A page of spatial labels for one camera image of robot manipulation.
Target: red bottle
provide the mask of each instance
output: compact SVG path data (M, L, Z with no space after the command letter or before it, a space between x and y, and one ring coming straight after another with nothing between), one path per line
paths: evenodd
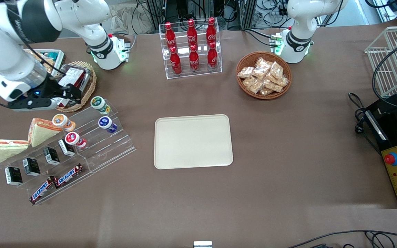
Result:
M189 66L191 67L191 72L192 73L197 73L199 71L199 55L197 54L197 46L196 45L191 45L189 47L191 52L189 53Z
M170 61L174 75L178 76L182 73L182 66L180 65L180 57L177 54L177 49L175 47L170 47Z
M215 29L215 19L214 17L209 17L208 19L208 29L206 29L206 43L211 44L215 42L217 30Z
M189 47L191 47L193 44L197 46L197 31L195 30L193 19L188 20L188 31L186 35L188 37Z
M168 48L175 47L175 49L177 49L177 41L175 40L175 33L171 29L171 23L170 22L165 23L165 28L166 28L166 44L168 45Z
M208 71L215 72L217 70L217 51L215 50L215 42L209 44L208 51Z

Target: wicker basket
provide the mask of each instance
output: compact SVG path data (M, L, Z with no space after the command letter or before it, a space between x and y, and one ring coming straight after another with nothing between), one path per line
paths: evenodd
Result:
M90 75L90 79L88 81L88 85L85 86L84 92L82 92L81 104L76 104L69 108L57 107L56 109L61 112L74 112L76 110L81 109L90 100L91 94L93 94L94 89L96 88L96 78L97 78L96 73L94 72L94 68L89 63L82 62L82 61L75 61L75 62L71 62L69 64L78 65L78 66L88 68L91 72L91 75Z
M238 73L241 72L241 69L243 69L244 67L247 66L253 66L255 67L255 63L257 62L259 57L263 57L266 61L271 61L274 62L276 61L280 66L283 67L284 69L284 75L287 77L287 79L289 80L288 85L286 85L283 88L283 91L281 92L273 92L267 96L262 96L260 94L254 94L251 91L249 91L244 85L243 85L243 81L241 78L237 77ZM237 69L236 69L236 77L237 77L237 81L238 81L238 85L240 86L240 88L246 92L248 95L253 96L255 98L258 99L275 99L279 96L281 96L282 94L286 93L286 91L289 89L291 83L292 83L292 73L290 71L290 67L288 66L288 64L279 56L274 55L271 52L262 52L262 51L258 51L258 52L251 52L248 55L244 56L237 65Z

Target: brown table surface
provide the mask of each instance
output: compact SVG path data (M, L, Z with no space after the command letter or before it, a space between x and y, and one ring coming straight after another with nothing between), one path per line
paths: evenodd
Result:
M267 50L246 33L222 32L223 73L177 80L165 78L159 36L138 36L129 63L96 67L95 91L118 109L137 151L38 207L0 170L0 247L284 248L334 231L397 232L395 194L381 158L353 130L347 97L376 99L363 50L388 25L318 29L309 55L291 65L290 90L274 101L253 99L235 80L241 57ZM82 39L35 47L95 66ZM31 118L56 113L0 107L0 138L27 139ZM221 113L230 118L232 165L154 167L158 118ZM313 245L324 242L366 241L346 234Z

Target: clear plastic shelf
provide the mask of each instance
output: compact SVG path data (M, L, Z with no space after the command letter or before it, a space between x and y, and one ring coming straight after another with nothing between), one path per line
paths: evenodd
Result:
M65 175L79 163L83 168L77 176L74 176L60 188L56 189L53 185L38 201L36 201L35 206L42 204L53 196L67 190L72 185L90 177L102 168L105 168L113 162L116 162L135 151L135 147L128 133L123 129L123 126L117 117L117 109L111 105L107 99L105 99L105 101L111 107L111 111L108 116L112 119L113 123L117 125L117 130L114 133L108 133L105 129L98 126L99 118L104 115L101 115L99 111L90 106L89 108L68 117L76 123L76 129L74 132L79 133L82 138L87 140L87 146L84 149L77 149L73 146L76 151L76 154L73 157L66 156L62 153L58 141L65 137L66 132L60 132L42 143L40 146L35 148L29 147L21 154L0 163L0 168L3 170L8 166L21 169L23 183L17 187L27 190L28 197L26 201L33 195L33 193L36 192L36 190L38 190L49 176L55 176L57 179L60 179L60 177ZM60 159L60 163L58 165L47 164L43 154L43 149L46 146L57 151ZM41 174L38 176L29 176L25 174L22 160L27 157L34 158L38 161Z
M206 44L206 29L208 28L208 20L207 19L198 19L196 20L195 29L197 30L197 53L198 59L200 62L198 72L192 73L189 68L189 46L187 39L187 30L188 30L188 22L172 22L171 27L172 31L175 33L175 39L177 42L177 53L180 57L180 63L182 66L182 74L176 76L174 75L174 71L171 67L170 62L170 50L166 44L166 29L165 25L159 25L159 34L160 34L160 43L162 46L162 56L163 62L165 65L165 72L167 79L180 78L180 77L189 77L189 76L197 76L197 75L205 75L211 73L219 73L223 71L222 64L222 44L220 43L220 31L218 28L217 20L215 19L215 29L216 29L216 51L217 51L217 70L215 72L208 71L208 46Z

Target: sandwich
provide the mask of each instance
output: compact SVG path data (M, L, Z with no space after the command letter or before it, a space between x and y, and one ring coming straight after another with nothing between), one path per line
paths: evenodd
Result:
M29 147L26 140L0 139L0 163L25 151Z
M28 140L32 147L35 147L61 131L62 129L53 125L52 121L33 118L29 128Z

